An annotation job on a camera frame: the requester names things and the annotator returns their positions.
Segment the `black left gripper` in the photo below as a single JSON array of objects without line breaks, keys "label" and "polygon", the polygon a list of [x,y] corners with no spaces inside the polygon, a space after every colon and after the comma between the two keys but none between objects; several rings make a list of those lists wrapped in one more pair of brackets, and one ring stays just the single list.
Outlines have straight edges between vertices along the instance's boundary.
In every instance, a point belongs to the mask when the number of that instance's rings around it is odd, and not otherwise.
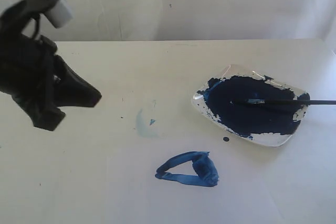
[{"label": "black left gripper", "polygon": [[45,36],[1,36],[1,92],[30,111],[34,127],[47,131],[54,131],[66,116],[58,107],[93,108],[102,98],[56,52],[56,44]]}]

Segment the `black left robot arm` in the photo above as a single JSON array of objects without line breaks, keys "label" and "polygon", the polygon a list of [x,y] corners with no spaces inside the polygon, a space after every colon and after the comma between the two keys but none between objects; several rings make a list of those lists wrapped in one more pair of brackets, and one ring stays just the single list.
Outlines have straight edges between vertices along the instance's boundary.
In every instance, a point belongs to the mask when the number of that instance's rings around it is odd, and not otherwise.
[{"label": "black left robot arm", "polygon": [[102,94],[66,64],[55,42],[37,36],[40,14],[26,6],[21,0],[1,14],[1,92],[34,127],[54,131],[66,116],[63,106],[93,108]]}]

